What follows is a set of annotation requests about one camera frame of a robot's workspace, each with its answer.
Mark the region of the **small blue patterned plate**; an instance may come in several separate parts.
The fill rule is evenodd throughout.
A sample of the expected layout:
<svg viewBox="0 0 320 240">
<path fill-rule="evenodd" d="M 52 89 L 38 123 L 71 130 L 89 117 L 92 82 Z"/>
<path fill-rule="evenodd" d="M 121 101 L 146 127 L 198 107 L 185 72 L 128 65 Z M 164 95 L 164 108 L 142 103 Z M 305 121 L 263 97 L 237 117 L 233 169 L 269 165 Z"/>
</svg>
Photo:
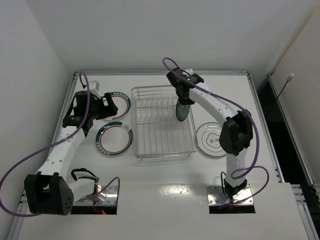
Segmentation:
<svg viewBox="0 0 320 240">
<path fill-rule="evenodd" d="M 176 103 L 175 115 L 179 122 L 183 122 L 189 115 L 190 105 L 183 105 L 179 101 Z"/>
</svg>

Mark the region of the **white plate with grey rim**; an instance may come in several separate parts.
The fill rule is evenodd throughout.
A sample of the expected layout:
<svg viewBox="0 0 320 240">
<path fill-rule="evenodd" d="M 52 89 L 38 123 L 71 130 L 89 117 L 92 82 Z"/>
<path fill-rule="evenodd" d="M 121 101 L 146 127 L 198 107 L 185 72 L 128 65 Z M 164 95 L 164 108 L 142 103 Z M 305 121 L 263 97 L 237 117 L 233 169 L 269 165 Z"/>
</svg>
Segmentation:
<svg viewBox="0 0 320 240">
<path fill-rule="evenodd" d="M 217 122 L 206 122 L 196 131 L 196 142 L 199 149 L 208 156 L 221 158 L 226 152 L 220 145 L 222 128 Z"/>
</svg>

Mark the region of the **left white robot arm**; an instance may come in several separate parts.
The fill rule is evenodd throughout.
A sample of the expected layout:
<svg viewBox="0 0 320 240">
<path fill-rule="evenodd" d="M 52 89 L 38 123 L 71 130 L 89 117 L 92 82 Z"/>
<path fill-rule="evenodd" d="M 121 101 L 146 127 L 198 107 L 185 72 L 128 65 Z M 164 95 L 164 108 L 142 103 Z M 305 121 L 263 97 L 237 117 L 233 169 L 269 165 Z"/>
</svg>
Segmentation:
<svg viewBox="0 0 320 240">
<path fill-rule="evenodd" d="M 71 213 L 74 203 L 97 199 L 99 178 L 95 175 L 80 176 L 67 183 L 68 169 L 94 121 L 113 117 L 117 113 L 118 108 L 109 92 L 104 97 L 87 90 L 74 94 L 62 121 L 60 140 L 36 174 L 29 174 L 24 180 L 32 214 L 66 216 Z"/>
</svg>

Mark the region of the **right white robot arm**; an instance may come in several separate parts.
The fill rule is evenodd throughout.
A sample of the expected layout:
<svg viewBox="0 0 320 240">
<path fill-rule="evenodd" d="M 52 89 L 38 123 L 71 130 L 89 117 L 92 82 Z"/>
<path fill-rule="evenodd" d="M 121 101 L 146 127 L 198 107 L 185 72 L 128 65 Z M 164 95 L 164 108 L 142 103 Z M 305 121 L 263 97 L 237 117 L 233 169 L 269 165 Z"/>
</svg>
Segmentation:
<svg viewBox="0 0 320 240">
<path fill-rule="evenodd" d="M 253 126 L 244 110 L 237 110 L 225 101 L 211 95 L 204 79 L 194 73 L 184 76 L 180 68 L 167 73 L 182 105 L 199 104 L 220 125 L 219 144 L 226 153 L 224 193 L 229 199 L 247 186 L 244 173 L 247 150 L 253 139 Z"/>
</svg>

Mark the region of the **far green red rimmed plate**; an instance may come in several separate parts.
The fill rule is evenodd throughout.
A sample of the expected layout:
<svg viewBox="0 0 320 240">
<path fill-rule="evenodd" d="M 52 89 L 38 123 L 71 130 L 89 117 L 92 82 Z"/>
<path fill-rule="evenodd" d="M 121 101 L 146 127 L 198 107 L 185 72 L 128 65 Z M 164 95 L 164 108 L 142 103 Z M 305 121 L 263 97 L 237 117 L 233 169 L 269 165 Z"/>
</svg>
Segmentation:
<svg viewBox="0 0 320 240">
<path fill-rule="evenodd" d="M 110 116 L 105 118 L 105 121 L 118 121 L 124 118 L 130 111 L 132 103 L 131 99 L 127 94 L 120 91 L 113 91 L 110 93 L 111 98 L 118 108 L 117 114 L 115 116 Z"/>
</svg>

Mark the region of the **green red rimmed plate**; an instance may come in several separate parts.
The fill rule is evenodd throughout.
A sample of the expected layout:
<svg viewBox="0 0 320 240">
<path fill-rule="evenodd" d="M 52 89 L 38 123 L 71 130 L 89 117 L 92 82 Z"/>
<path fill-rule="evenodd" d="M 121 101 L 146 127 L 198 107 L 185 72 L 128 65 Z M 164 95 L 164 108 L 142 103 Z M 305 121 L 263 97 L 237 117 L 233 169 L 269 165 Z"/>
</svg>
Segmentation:
<svg viewBox="0 0 320 240">
<path fill-rule="evenodd" d="M 117 114 L 115 116 L 110 116 L 105 118 L 105 121 L 118 121 L 124 118 L 130 111 L 132 103 L 131 99 L 127 94 L 120 91 L 113 91 L 110 93 L 111 98 L 118 108 Z"/>
<path fill-rule="evenodd" d="M 101 127 L 95 137 L 95 146 L 108 157 L 124 154 L 133 143 L 133 131 L 125 123 L 114 121 Z"/>
</svg>

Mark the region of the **near green red rimmed plate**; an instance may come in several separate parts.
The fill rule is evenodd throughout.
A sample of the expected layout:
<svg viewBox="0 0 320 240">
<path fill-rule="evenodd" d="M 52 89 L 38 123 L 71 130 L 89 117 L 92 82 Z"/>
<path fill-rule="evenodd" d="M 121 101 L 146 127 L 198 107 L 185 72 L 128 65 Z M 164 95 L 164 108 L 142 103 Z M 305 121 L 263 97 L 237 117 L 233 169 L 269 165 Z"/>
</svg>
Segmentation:
<svg viewBox="0 0 320 240">
<path fill-rule="evenodd" d="M 95 137 L 95 146 L 108 157 L 124 154 L 133 143 L 133 131 L 125 123 L 114 121 L 101 127 Z"/>
</svg>

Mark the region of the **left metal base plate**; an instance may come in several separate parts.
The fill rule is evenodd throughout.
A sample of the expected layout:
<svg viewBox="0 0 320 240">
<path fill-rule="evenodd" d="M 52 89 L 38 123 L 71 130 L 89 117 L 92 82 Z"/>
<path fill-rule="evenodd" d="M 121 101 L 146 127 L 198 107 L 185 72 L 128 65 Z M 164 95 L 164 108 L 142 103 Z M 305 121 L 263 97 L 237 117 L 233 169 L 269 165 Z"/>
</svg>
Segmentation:
<svg viewBox="0 0 320 240">
<path fill-rule="evenodd" d="M 119 187 L 117 185 L 110 185 L 98 196 L 87 200 L 77 201 L 73 205 L 91 206 L 93 203 L 95 203 L 95 205 L 98 207 L 115 207 L 117 204 L 118 189 Z"/>
</svg>

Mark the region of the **metal base plate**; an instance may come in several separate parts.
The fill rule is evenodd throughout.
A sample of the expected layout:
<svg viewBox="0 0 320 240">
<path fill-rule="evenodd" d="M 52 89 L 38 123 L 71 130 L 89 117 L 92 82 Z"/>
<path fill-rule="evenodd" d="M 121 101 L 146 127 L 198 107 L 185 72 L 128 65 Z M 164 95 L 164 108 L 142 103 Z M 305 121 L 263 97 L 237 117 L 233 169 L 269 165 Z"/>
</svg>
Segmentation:
<svg viewBox="0 0 320 240">
<path fill-rule="evenodd" d="M 98 196 L 87 200 L 77 201 L 73 205 L 91 206 L 93 203 L 95 203 L 95 205 L 98 207 L 115 207 L 117 204 L 118 189 L 119 187 L 117 185 L 110 185 Z"/>
<path fill-rule="evenodd" d="M 208 205 L 217 207 L 226 205 L 229 203 L 236 203 L 236 206 L 253 206 L 254 201 L 252 197 L 252 190 L 250 185 L 247 185 L 244 189 L 240 190 L 237 194 L 233 196 L 230 200 L 223 194 L 222 187 L 220 185 L 209 185 L 207 189 Z"/>
</svg>

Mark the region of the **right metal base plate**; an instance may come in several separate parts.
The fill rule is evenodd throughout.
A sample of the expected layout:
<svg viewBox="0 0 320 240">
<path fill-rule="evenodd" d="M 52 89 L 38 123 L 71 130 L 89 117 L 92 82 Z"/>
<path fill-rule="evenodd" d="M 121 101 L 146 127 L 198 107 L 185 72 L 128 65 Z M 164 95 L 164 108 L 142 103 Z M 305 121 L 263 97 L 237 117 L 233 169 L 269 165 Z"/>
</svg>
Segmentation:
<svg viewBox="0 0 320 240">
<path fill-rule="evenodd" d="M 250 185 L 247 185 L 244 189 L 240 190 L 237 194 L 233 196 L 230 200 L 223 194 L 222 187 L 220 185 L 209 185 L 207 189 L 208 205 L 217 207 L 226 205 L 229 203 L 236 203 L 236 206 L 253 206 L 254 201 L 252 197 L 252 190 Z"/>
</svg>

